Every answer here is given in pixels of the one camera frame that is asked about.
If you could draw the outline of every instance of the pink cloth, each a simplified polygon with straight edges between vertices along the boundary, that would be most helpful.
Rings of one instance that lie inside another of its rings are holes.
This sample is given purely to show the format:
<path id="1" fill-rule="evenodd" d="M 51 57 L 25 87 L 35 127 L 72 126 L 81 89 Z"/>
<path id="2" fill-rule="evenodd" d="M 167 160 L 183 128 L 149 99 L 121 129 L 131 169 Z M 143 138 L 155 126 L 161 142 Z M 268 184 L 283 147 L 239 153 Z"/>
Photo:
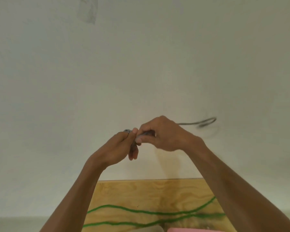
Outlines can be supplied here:
<path id="1" fill-rule="evenodd" d="M 185 228 L 170 228 L 168 232 L 222 232 L 218 230 L 200 230 L 200 229 L 185 229 Z"/>

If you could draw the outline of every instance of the right hand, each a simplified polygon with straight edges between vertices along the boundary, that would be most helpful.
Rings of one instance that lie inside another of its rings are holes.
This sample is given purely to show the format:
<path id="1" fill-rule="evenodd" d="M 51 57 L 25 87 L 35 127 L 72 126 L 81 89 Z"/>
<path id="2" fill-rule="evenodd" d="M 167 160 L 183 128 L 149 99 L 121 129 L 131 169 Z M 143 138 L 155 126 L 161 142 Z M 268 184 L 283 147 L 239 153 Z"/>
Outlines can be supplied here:
<path id="1" fill-rule="evenodd" d="M 148 131 L 151 131 L 151 135 L 138 137 Z M 138 145 L 141 143 L 150 143 L 156 148 L 165 151 L 175 151 L 183 149 L 185 142 L 194 135 L 184 130 L 174 121 L 169 120 L 165 116 L 160 116 L 142 124 L 136 136 L 135 142 Z"/>

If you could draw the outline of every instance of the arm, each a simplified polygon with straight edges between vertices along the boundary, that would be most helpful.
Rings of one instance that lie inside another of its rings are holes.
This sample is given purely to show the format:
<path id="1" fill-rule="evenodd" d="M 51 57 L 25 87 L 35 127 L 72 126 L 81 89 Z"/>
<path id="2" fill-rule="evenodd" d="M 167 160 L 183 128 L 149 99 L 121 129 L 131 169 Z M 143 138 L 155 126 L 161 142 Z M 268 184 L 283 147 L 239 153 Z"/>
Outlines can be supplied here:
<path id="1" fill-rule="evenodd" d="M 136 142 L 151 143 L 166 151 L 185 151 L 237 231 L 290 232 L 290 220 L 286 215 L 215 156 L 200 137 L 164 116 L 143 124 L 137 135 L 149 130 L 155 131 L 155 134 L 140 136 Z"/>
<path id="2" fill-rule="evenodd" d="M 137 129 L 130 134 L 120 132 L 89 157 L 77 180 L 47 220 L 40 232 L 80 232 L 90 200 L 102 171 L 123 160 L 132 159 L 138 149 L 132 145 Z"/>

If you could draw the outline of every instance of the left hand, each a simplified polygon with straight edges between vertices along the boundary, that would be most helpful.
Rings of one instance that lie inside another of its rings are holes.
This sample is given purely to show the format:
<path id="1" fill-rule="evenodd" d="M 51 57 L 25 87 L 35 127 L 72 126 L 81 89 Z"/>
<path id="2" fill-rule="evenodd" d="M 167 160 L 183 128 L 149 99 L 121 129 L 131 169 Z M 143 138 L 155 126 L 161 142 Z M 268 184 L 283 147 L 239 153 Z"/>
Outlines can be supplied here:
<path id="1" fill-rule="evenodd" d="M 111 137 L 93 156 L 99 156 L 107 166 L 117 164 L 122 161 L 127 155 L 129 160 L 137 158 L 139 149 L 135 144 L 137 128 L 134 128 L 129 134 L 119 132 Z"/>

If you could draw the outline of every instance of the plywood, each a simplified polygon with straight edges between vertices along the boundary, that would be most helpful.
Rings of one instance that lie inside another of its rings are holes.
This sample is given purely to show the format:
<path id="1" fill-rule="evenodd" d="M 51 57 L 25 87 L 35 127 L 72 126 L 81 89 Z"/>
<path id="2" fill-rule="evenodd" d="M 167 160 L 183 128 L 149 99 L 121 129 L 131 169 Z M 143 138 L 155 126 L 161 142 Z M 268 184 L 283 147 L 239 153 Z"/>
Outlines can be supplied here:
<path id="1" fill-rule="evenodd" d="M 100 181 L 96 186 L 89 210 L 104 204 L 115 204 L 147 211 L 176 212 L 195 209 L 212 197 L 213 193 L 204 179 Z M 200 211 L 200 213 L 222 212 L 217 200 Z M 163 218 L 169 217 L 102 208 L 89 213 L 85 224 L 102 221 L 149 223 Z M 183 227 L 235 232 L 227 217 L 219 219 L 189 218 L 161 226 L 165 230 L 170 227 Z M 133 229 L 136 227 L 101 225 L 86 227 L 83 232 L 124 232 Z"/>

